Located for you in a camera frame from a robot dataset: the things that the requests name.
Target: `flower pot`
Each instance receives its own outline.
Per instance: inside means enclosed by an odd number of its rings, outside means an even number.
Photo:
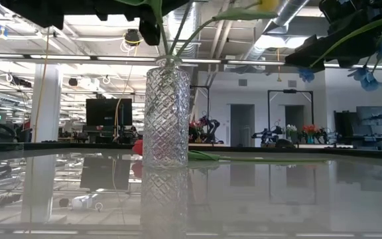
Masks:
[[[188,164],[190,75],[180,59],[163,56],[147,72],[144,166],[185,167]]]

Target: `yellow flower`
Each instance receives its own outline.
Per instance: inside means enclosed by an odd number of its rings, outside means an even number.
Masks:
[[[279,0],[259,0],[257,9],[260,11],[274,11],[279,4]]]

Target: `potted flowers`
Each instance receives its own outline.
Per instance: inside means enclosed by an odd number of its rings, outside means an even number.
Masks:
[[[318,132],[316,125],[305,125],[303,126],[303,132],[307,135],[307,143],[315,143],[313,135]]]
[[[297,135],[297,127],[295,125],[287,125],[285,127],[285,134],[286,134],[286,138],[289,141],[293,142],[295,136]]]

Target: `glass vase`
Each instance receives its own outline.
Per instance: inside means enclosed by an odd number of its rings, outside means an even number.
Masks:
[[[185,239],[188,170],[143,168],[142,239]]]
[[[174,56],[157,60],[147,72],[143,164],[185,167],[188,164],[190,75]]]

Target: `black screen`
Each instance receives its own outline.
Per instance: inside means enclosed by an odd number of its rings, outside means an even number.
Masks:
[[[115,125],[115,111],[118,99],[87,99],[86,125]],[[118,123],[132,125],[132,99],[122,99],[117,113]]]

